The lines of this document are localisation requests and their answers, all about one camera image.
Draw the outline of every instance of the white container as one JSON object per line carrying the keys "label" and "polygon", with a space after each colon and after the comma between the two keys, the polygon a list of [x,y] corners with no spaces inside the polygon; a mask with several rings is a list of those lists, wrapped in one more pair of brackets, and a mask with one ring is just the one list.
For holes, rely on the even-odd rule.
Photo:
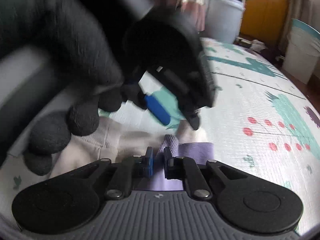
{"label": "white container", "polygon": [[307,84],[319,58],[320,33],[304,22],[293,19],[282,68]]}
{"label": "white container", "polygon": [[233,43],[239,35],[244,4],[238,0],[205,0],[204,36]]}

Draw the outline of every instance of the lavender fabric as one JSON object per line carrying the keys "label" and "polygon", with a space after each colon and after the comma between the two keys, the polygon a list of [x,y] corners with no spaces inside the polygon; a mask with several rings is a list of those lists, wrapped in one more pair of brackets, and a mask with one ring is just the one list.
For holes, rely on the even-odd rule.
{"label": "lavender fabric", "polygon": [[164,136],[164,142],[154,158],[154,173],[151,179],[143,179],[137,190],[152,191],[176,191],[183,190],[182,181],[178,179],[166,179],[163,168],[163,151],[169,147],[173,157],[184,156],[193,158],[198,164],[205,164],[213,159],[213,144],[207,142],[179,144],[178,139],[171,134]]}

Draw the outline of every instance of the silver rivet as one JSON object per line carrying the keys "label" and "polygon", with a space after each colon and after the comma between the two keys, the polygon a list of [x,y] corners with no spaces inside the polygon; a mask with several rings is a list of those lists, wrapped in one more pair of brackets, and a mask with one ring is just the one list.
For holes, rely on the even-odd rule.
{"label": "silver rivet", "polygon": [[122,196],[122,192],[120,190],[117,190],[117,189],[110,189],[107,191],[106,195],[109,197],[109,198],[119,198]]}
{"label": "silver rivet", "polygon": [[197,189],[197,190],[193,193],[193,195],[194,195],[195,197],[197,197],[197,198],[203,199],[203,198],[208,197],[208,196],[210,195],[210,192],[207,191],[207,190],[205,190],[205,189]]}

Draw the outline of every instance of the orange cabinet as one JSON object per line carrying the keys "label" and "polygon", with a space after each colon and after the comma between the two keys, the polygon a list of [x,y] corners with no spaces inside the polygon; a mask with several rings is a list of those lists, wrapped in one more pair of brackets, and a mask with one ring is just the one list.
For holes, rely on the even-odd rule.
{"label": "orange cabinet", "polygon": [[240,32],[275,46],[287,14],[288,0],[247,0]]}

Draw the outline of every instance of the gray ribbed grip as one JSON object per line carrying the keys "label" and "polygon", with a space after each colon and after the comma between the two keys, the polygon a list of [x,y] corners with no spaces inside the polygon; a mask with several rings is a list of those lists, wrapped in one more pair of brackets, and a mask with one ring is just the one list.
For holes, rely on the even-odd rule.
{"label": "gray ribbed grip", "polygon": [[254,236],[228,225],[208,202],[196,201],[185,191],[132,191],[119,201],[108,201],[101,213],[82,228],[61,235],[39,235],[41,240],[294,240],[288,232],[280,236]]}

